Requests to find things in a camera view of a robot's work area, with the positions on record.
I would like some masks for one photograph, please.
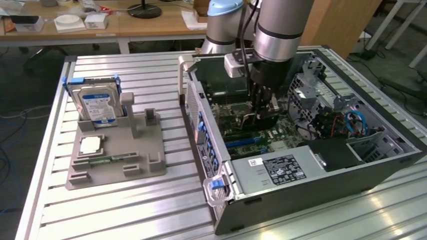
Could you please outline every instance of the hard drive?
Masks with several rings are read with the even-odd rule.
[[[117,125],[116,118],[125,115],[120,104],[120,79],[72,78],[67,83],[80,121],[92,121],[96,128]]]

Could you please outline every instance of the wooden desk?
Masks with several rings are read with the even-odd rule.
[[[125,11],[112,14],[108,18],[107,29],[87,29],[68,33],[57,33],[53,19],[57,12],[65,11],[67,7],[43,7],[40,2],[29,1],[24,9],[33,15],[41,16],[48,21],[40,32],[7,32],[0,21],[0,47],[55,46],[75,44],[117,43],[121,54],[129,53],[129,42],[203,39],[205,31],[191,31],[187,29],[181,17],[185,8],[160,1],[156,3],[163,10],[160,17],[153,19],[139,19],[128,15]],[[127,9],[131,5],[140,3],[132,0],[105,0],[97,3],[111,9]]]

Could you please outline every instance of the table leg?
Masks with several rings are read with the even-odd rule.
[[[414,60],[411,61],[411,63],[408,64],[410,68],[415,68],[416,64],[419,64],[420,60],[423,57],[426,57],[427,55],[427,45],[424,46],[424,48],[420,50],[419,54],[416,55],[416,57],[414,58]]]
[[[120,54],[129,54],[129,38],[128,37],[119,37],[117,38]]]
[[[392,9],[391,9],[384,21],[382,22],[382,24],[380,24],[380,26],[379,26],[379,28],[378,28],[371,40],[367,43],[367,46],[366,46],[367,50],[370,50],[374,47],[376,41],[379,40],[379,38],[380,38],[380,36],[382,36],[382,34],[383,34],[388,24],[390,24],[390,22],[394,19],[395,15],[396,15],[396,12],[399,11],[403,3],[404,3],[403,0],[398,0],[398,2],[395,3],[395,5],[394,5],[394,7],[392,7]]]
[[[418,5],[418,7],[415,8],[415,10],[412,11],[412,13],[407,16],[407,19],[404,21],[404,23],[402,24],[398,32],[395,33],[395,35],[392,36],[387,46],[386,46],[386,49],[391,49],[394,47],[394,44],[396,43],[398,39],[400,38],[404,30],[407,29],[407,27],[410,26],[411,22],[414,21],[416,15],[420,13],[424,5],[426,5],[426,2],[427,1],[422,1]]]

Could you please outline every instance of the hard drive label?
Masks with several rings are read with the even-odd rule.
[[[294,155],[264,160],[263,163],[275,185],[282,185],[306,178],[306,174]]]
[[[83,103],[88,116],[97,125],[108,125],[116,120],[113,107],[108,104],[109,94],[91,94],[83,96]]]

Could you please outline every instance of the circuit board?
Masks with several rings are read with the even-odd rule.
[[[212,104],[211,109],[232,160],[295,148],[304,141],[287,114],[279,116],[272,128],[243,131],[240,124],[251,114],[250,102]]]

